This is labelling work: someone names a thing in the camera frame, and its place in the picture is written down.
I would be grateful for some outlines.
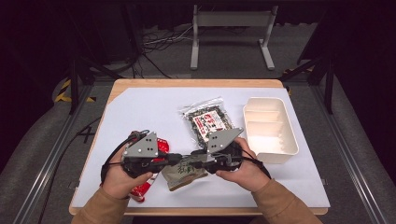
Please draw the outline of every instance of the white container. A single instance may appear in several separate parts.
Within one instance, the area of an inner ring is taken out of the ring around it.
[[[284,163],[299,148],[281,99],[252,97],[244,106],[247,142],[266,163]]]

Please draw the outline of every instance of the aluminum rail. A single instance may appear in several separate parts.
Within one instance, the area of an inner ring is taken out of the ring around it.
[[[30,215],[32,215],[35,206],[37,205],[38,200],[47,186],[47,183],[55,169],[57,161],[61,158],[64,150],[65,145],[67,144],[66,139],[69,135],[70,129],[73,127],[75,123],[78,113],[80,112],[82,106],[84,105],[85,99],[89,97],[91,92],[92,86],[83,86],[81,88],[81,95],[79,97],[80,104],[76,108],[73,115],[69,115],[64,126],[52,147],[47,160],[45,161],[41,171],[38,173],[37,178],[35,179],[35,183],[33,184],[32,188],[28,196],[26,197],[20,211],[18,212],[17,216],[14,219],[14,224],[22,224],[27,223],[29,220]]]
[[[388,224],[387,219],[385,218],[383,212],[375,201],[375,197],[370,191],[367,181],[364,175],[361,173],[361,169],[356,163],[349,149],[349,146],[347,145],[347,141],[345,140],[344,136],[340,131],[337,121],[334,119],[333,115],[330,115],[327,112],[326,106],[325,104],[323,104],[324,96],[319,86],[311,86],[311,90],[314,93],[316,100],[318,101],[318,104],[320,105],[320,108],[330,125],[330,128],[332,129],[332,133],[334,134],[334,137],[336,138],[338,144],[338,151],[341,155],[342,160],[344,161],[344,164],[346,165],[346,168],[349,172],[350,177],[352,178],[356,190],[361,196],[361,200],[363,201],[364,207],[366,208],[370,219],[373,223]]]

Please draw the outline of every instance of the brown sleeve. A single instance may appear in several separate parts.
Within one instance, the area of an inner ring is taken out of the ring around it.
[[[72,224],[120,223],[129,199],[115,199],[99,188],[73,217]]]
[[[303,201],[274,179],[252,195],[269,223],[321,223]]]

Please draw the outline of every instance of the red object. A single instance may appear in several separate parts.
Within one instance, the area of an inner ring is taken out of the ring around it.
[[[157,138],[157,146],[158,146],[158,149],[160,151],[162,151],[164,153],[168,153],[169,152],[169,145],[168,145],[168,142],[166,140],[161,139],[161,138]],[[153,161],[162,161],[162,160],[163,160],[163,158],[154,159]],[[155,180],[156,177],[157,177],[157,175],[154,175],[150,180],[148,180],[143,185],[134,187],[131,190],[132,198],[135,201],[140,202],[140,203],[145,201],[144,195],[149,190],[149,187],[151,187],[152,183],[154,183],[154,180]]]

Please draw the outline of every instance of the hand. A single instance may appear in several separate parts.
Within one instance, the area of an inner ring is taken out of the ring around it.
[[[125,147],[122,147],[110,160],[110,163],[120,162],[124,150]],[[151,177],[152,173],[148,172],[133,179],[123,171],[119,164],[109,165],[102,189],[113,198],[124,199],[134,187],[146,183]]]
[[[257,158],[256,154],[250,150],[248,142],[245,140],[245,138],[237,137],[234,139],[234,141],[253,158]],[[242,155],[244,157],[250,157],[246,152],[243,152]],[[242,161],[241,166],[235,172],[217,171],[216,175],[225,180],[234,182],[251,192],[261,189],[270,181],[270,178],[251,161]]]

